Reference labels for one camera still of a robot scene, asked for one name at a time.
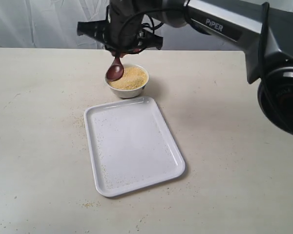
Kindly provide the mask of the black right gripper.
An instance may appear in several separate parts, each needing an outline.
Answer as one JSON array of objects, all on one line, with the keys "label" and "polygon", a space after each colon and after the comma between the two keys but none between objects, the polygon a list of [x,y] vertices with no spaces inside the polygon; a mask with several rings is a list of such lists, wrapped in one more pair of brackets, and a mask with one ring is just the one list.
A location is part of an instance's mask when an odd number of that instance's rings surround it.
[{"label": "black right gripper", "polygon": [[157,0],[111,0],[104,20],[78,22],[77,35],[88,36],[104,45],[113,57],[139,54],[148,48],[160,50],[163,37],[155,31],[163,24],[154,25],[161,7]]}]

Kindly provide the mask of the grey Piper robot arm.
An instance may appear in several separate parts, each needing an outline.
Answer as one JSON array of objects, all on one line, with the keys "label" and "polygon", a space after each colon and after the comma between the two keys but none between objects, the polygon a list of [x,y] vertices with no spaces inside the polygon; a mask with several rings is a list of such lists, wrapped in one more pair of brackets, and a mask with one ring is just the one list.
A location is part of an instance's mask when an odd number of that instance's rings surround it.
[{"label": "grey Piper robot arm", "polygon": [[161,49],[157,26],[143,17],[227,41],[246,57],[248,83],[259,80],[264,115],[293,135],[293,12],[241,0],[111,0],[104,20],[79,22],[77,33],[102,43],[117,57]]}]

